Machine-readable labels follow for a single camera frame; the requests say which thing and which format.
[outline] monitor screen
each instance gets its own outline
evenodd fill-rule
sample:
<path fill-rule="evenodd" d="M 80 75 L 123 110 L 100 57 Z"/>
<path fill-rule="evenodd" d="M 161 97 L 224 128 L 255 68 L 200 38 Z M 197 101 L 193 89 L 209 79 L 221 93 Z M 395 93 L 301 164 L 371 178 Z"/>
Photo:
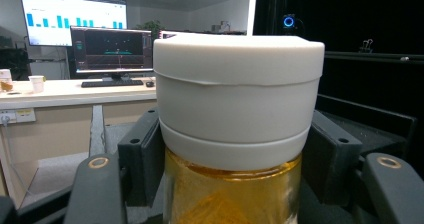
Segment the monitor screen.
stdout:
<path fill-rule="evenodd" d="M 151 31 L 70 28 L 76 74 L 153 71 Z"/>
<path fill-rule="evenodd" d="M 34 46 L 72 46 L 70 26 L 127 28 L 125 0 L 21 0 Z"/>

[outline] glass jar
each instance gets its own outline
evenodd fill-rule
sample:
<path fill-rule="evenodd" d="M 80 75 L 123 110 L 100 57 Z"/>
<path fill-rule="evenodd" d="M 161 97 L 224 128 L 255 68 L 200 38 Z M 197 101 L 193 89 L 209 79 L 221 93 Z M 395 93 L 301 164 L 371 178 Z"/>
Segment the glass jar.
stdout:
<path fill-rule="evenodd" d="M 165 154 L 164 223 L 297 223 L 301 155 L 268 169 L 225 171 Z"/>

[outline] cable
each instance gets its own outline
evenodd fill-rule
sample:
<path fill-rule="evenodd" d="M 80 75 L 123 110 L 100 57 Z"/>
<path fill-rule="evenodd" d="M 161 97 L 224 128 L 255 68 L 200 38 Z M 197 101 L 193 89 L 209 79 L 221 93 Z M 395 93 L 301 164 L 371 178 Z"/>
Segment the cable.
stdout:
<path fill-rule="evenodd" d="M 31 193 L 29 191 L 29 189 L 25 187 L 24 181 L 22 180 L 21 175 L 19 174 L 18 170 L 15 167 L 15 161 L 14 161 L 15 153 L 14 153 L 14 149 L 12 147 L 12 143 L 10 141 L 9 128 L 8 128 L 8 125 L 7 125 L 9 123 L 9 121 L 10 121 L 10 118 L 8 116 L 2 116 L 1 117 L 1 122 L 3 123 L 4 129 L 5 129 L 5 132 L 6 132 L 7 145 L 9 147 L 10 166 L 12 167 L 12 170 L 15 172 L 16 176 L 18 177 L 19 183 L 21 184 L 22 188 L 25 190 L 25 193 L 28 193 L 29 195 L 32 196 L 33 193 Z"/>
<path fill-rule="evenodd" d="M 303 23 L 303 21 L 299 18 L 296 18 L 296 21 L 301 24 L 301 26 L 302 26 L 302 37 L 305 37 L 305 35 L 306 35 L 305 23 Z"/>

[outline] paper cup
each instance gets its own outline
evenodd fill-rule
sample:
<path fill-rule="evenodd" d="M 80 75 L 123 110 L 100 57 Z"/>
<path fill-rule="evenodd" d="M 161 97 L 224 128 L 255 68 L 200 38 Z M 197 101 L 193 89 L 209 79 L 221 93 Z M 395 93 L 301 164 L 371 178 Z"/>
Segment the paper cup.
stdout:
<path fill-rule="evenodd" d="M 44 76 L 29 76 L 32 83 L 32 92 L 40 93 L 44 91 Z"/>

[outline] white lid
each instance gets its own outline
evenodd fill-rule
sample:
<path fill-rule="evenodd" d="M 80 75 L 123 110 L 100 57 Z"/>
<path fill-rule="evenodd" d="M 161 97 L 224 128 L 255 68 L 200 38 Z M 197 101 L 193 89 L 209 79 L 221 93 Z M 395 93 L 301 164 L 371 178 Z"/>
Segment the white lid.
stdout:
<path fill-rule="evenodd" d="M 302 150 L 324 45 L 295 36 L 184 35 L 156 40 L 166 145 L 223 170 L 280 165 Z"/>
<path fill-rule="evenodd" d="M 321 76 L 324 59 L 323 43 L 296 36 L 192 34 L 157 39 L 154 48 L 156 73 L 203 84 L 306 82 Z"/>

